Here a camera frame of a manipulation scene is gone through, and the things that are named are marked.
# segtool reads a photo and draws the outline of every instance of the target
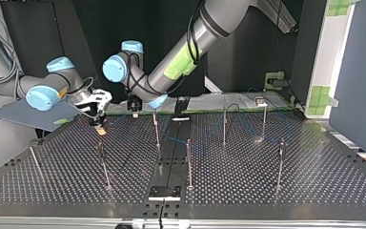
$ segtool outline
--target yellow-green sticker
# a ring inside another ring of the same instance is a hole
[[[180,76],[189,75],[193,72],[193,70],[197,67],[190,56],[188,45],[182,47],[182,49],[177,53],[174,57],[171,64],[169,64],[168,68],[163,72],[169,79],[177,80]]]

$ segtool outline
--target green tape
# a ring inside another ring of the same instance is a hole
[[[331,0],[326,16],[347,15],[351,0]]]
[[[191,74],[195,67],[197,67],[190,56],[188,45],[182,47],[182,49],[177,53],[174,57],[171,64],[169,64],[168,68],[163,72],[169,79],[177,80],[182,75]]]
[[[326,107],[329,105],[330,87],[313,86],[308,106],[308,115],[325,115]]]

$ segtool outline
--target thin metal pin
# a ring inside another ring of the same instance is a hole
[[[155,126],[155,131],[156,131],[156,147],[159,148],[160,147],[160,143],[159,143],[159,131],[157,129],[158,127],[158,123],[156,120],[156,113],[153,113],[153,125]]]
[[[261,137],[265,137],[265,129],[266,129],[266,116],[267,116],[267,106],[264,107],[264,115],[263,115],[263,130],[262,130],[262,134]]]
[[[189,190],[192,190],[193,187],[193,181],[192,181],[192,141],[190,139],[187,140],[186,143],[186,154],[187,154],[187,160],[189,164]]]
[[[109,188],[112,188],[112,186],[110,185],[110,179],[109,179],[109,174],[107,172],[106,163],[103,163],[103,170],[105,171],[106,181],[108,182],[108,187]]]
[[[30,151],[31,151],[31,155],[32,155],[32,158],[33,158],[33,160],[34,160],[34,163],[35,163],[35,165],[37,165],[37,169],[38,169],[38,171],[39,171],[39,173],[40,173],[40,176],[41,176],[41,178],[43,178],[43,179],[44,179],[43,171],[41,170],[40,162],[38,162],[38,159],[37,159],[37,156],[36,156],[36,154],[35,154],[35,151],[34,151],[34,149],[32,148],[32,146],[30,146],[30,147],[29,147],[29,149],[30,149]]]
[[[37,156],[35,155],[34,149],[30,146],[29,147],[31,151],[32,158],[34,159],[35,165],[37,165],[38,169],[40,169],[40,163],[38,162]]]
[[[280,154],[280,167],[278,169],[277,190],[276,190],[277,192],[281,188],[280,182],[281,182],[282,167],[283,167],[283,162],[284,162],[284,159],[285,159],[285,155],[287,154],[287,144],[285,142],[284,137],[281,138],[278,152]]]
[[[103,171],[104,171],[105,176],[106,176],[106,182],[108,184],[108,188],[111,189],[112,185],[110,184],[109,174],[108,174],[108,170],[107,170],[107,167],[106,167],[106,152],[105,152],[105,149],[104,149],[103,141],[100,141],[99,144],[97,145],[97,155],[99,157],[99,162],[103,166]]]
[[[227,108],[224,107],[224,141],[223,141],[223,145],[225,146],[227,144],[227,140],[226,140],[226,134],[227,134],[227,130],[226,130],[226,125],[227,125]]]

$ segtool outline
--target metal bracket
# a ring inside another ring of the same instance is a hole
[[[150,201],[180,201],[180,186],[153,186],[150,190]]]

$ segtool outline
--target gray panel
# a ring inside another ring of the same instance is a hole
[[[18,124],[53,132],[60,125],[54,124],[58,119],[72,120],[79,112],[70,104],[62,101],[46,112],[31,107],[26,99],[12,102],[0,108],[0,117]]]
[[[330,124],[366,151],[366,0],[356,4]]]

